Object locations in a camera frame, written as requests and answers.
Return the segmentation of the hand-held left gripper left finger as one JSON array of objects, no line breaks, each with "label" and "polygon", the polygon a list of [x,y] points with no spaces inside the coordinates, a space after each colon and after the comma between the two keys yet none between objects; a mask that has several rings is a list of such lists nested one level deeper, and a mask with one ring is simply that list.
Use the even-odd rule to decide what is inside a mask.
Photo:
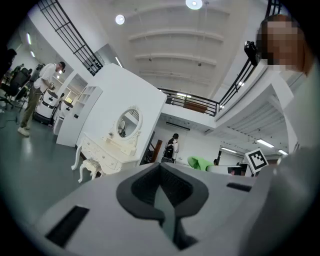
[{"label": "hand-held left gripper left finger", "polygon": [[[37,221],[41,249],[47,256],[174,256],[179,250],[155,220],[138,219],[118,202],[116,189],[149,164],[88,181],[49,208]],[[61,247],[47,238],[74,207],[88,210]]]}]

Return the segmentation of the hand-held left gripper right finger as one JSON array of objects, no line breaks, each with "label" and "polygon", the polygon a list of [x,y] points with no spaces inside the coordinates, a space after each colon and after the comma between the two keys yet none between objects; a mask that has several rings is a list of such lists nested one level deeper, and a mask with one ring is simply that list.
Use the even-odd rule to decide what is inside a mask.
[{"label": "hand-held left gripper right finger", "polygon": [[161,256],[241,256],[249,211],[245,200],[256,178],[159,166],[166,230]]}]

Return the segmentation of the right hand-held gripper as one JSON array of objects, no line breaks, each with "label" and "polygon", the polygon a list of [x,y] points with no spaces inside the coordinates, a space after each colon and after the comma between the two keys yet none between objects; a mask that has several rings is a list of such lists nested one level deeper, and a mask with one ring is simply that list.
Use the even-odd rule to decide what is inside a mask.
[{"label": "right hand-held gripper", "polygon": [[[242,165],[245,165],[244,176],[245,177],[257,177],[263,167],[269,165],[266,157],[260,148],[247,152],[244,155]],[[207,172],[216,174],[228,174],[227,166],[210,165],[206,168]]]}]

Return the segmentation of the green cloth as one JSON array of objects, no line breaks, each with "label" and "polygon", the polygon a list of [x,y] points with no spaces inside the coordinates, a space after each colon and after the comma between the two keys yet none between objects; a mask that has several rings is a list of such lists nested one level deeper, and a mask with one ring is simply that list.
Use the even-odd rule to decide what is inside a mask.
[{"label": "green cloth", "polygon": [[199,156],[190,156],[187,158],[187,162],[191,168],[200,171],[207,171],[210,166],[214,165],[212,162]]}]

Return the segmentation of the white dressing table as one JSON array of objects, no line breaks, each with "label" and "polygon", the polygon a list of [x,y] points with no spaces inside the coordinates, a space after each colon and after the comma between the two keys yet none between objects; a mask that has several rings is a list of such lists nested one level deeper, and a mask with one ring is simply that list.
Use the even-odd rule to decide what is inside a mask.
[{"label": "white dressing table", "polygon": [[80,154],[83,154],[86,160],[92,159],[97,161],[105,175],[136,167],[139,160],[135,156],[129,156],[122,153],[117,147],[106,143],[101,138],[94,139],[87,133],[83,134],[80,139],[80,144],[77,147],[75,162],[71,166],[73,171],[78,167]]}]

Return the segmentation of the white ornate stool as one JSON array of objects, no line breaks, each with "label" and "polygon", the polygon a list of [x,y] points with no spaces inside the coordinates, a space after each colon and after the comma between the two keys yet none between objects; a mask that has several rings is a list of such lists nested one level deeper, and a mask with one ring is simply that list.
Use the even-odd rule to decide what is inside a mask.
[{"label": "white ornate stool", "polygon": [[105,173],[102,170],[101,165],[93,159],[86,159],[82,162],[79,168],[79,180],[78,183],[83,181],[83,171],[87,169],[90,172],[91,180],[94,180],[99,173],[99,177],[105,176]]}]

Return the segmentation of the black metal railing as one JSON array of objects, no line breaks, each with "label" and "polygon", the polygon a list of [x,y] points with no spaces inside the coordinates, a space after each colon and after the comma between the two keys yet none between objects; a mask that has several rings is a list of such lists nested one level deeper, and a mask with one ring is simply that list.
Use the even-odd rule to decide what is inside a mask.
[{"label": "black metal railing", "polygon": [[76,29],[58,0],[39,0],[37,5],[72,54],[92,76],[95,76],[102,69],[103,64],[97,59],[96,54]]},{"label": "black metal railing", "polygon": [[196,14],[201,21],[198,27],[191,30],[171,29],[168,33],[194,35],[197,38],[196,55],[175,55],[171,58],[190,60],[199,67],[211,65],[213,68],[209,71],[208,77],[196,78],[192,75],[184,77],[185,82],[204,84],[205,90],[199,92],[196,86],[191,89],[160,86],[158,89],[166,95],[167,104],[214,117],[235,97],[256,68],[244,51],[245,42],[253,42],[258,23],[272,14],[279,14],[282,4],[279,0],[250,0],[248,6],[241,11],[247,14],[244,18],[246,29],[243,32],[238,29],[232,30],[227,35],[221,36],[208,30],[213,26],[212,22],[207,21],[208,11],[223,14],[227,14],[227,11],[210,4],[207,0],[202,2],[201,9],[190,9],[190,13]]}]

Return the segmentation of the person's cream printed t-shirt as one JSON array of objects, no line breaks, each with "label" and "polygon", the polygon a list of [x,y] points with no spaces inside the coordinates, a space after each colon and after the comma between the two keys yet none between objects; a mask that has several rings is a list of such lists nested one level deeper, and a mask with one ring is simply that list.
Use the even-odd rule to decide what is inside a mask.
[{"label": "person's cream printed t-shirt", "polygon": [[295,134],[293,151],[320,147],[320,64],[315,63],[284,113]]}]

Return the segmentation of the white wheeled robot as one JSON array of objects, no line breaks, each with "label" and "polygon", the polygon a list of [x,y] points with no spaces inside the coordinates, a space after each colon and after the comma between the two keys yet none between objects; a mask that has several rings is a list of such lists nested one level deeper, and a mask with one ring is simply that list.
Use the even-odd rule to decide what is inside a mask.
[{"label": "white wheeled robot", "polygon": [[64,100],[64,93],[60,95],[60,98],[56,104],[56,117],[65,118],[72,110],[73,105],[68,101]]},{"label": "white wheeled robot", "polygon": [[55,92],[46,90],[40,103],[35,108],[33,118],[42,124],[48,125],[58,99],[59,97]]}]

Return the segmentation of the black office chair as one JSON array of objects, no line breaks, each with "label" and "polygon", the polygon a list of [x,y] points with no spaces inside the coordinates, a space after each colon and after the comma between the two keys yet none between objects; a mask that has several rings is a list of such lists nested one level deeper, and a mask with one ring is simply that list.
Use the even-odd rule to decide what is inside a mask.
[{"label": "black office chair", "polygon": [[9,84],[2,83],[0,89],[4,91],[4,96],[0,96],[0,102],[4,102],[4,109],[7,110],[8,106],[14,108],[14,102],[20,101],[27,95],[28,88],[26,87],[31,74],[28,69],[23,68],[18,71],[10,80]]}]

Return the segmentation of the brown wooden stair frame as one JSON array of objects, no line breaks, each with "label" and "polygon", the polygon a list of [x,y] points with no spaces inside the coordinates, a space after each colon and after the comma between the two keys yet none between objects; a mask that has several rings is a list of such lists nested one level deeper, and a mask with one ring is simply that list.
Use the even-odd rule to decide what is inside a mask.
[{"label": "brown wooden stair frame", "polygon": [[152,152],[151,159],[150,159],[151,163],[155,163],[156,162],[156,159],[158,157],[158,154],[159,154],[159,151],[161,149],[162,143],[163,143],[163,141],[159,139],[157,141],[155,147],[152,147],[153,148],[153,152]]}]

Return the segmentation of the oval mirror carved white frame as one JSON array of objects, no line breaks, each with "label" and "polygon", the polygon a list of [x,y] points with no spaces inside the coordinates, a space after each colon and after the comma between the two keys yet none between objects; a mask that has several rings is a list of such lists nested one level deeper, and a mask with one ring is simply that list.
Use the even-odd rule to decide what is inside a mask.
[{"label": "oval mirror carved white frame", "polygon": [[136,106],[130,106],[125,110],[119,118],[113,123],[109,132],[114,132],[122,138],[138,137],[141,134],[143,124],[143,115],[140,109]]}]

